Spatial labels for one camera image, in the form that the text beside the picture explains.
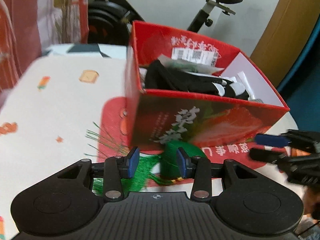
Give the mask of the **person right hand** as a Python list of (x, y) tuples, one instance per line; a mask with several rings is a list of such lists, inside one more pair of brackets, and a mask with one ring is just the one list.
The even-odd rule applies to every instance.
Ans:
[(319, 188), (307, 187), (303, 196), (304, 214), (319, 220)]

